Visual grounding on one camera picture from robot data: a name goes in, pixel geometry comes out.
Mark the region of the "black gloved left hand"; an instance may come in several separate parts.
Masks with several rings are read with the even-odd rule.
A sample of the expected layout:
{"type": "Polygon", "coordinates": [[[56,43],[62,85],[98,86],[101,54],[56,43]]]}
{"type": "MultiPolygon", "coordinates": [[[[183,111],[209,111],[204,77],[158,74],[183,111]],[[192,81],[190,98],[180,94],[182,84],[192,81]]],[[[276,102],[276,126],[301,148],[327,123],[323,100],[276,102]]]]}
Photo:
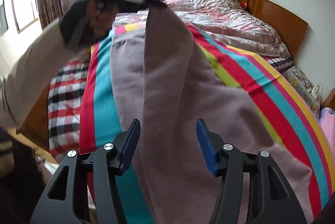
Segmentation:
{"type": "Polygon", "coordinates": [[[117,5],[78,0],[59,21],[68,49],[79,52],[108,37],[119,12],[117,5]]]}

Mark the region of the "cream sleeved left forearm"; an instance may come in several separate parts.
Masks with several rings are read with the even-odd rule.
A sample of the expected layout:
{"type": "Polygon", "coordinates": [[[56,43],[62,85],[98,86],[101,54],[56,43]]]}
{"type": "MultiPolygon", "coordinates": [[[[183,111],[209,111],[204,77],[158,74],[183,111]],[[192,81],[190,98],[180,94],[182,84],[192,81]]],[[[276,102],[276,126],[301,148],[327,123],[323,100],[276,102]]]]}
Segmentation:
{"type": "Polygon", "coordinates": [[[42,91],[57,72],[92,42],[86,27],[64,41],[59,21],[55,20],[17,60],[9,74],[1,78],[1,128],[19,128],[42,91]]]}

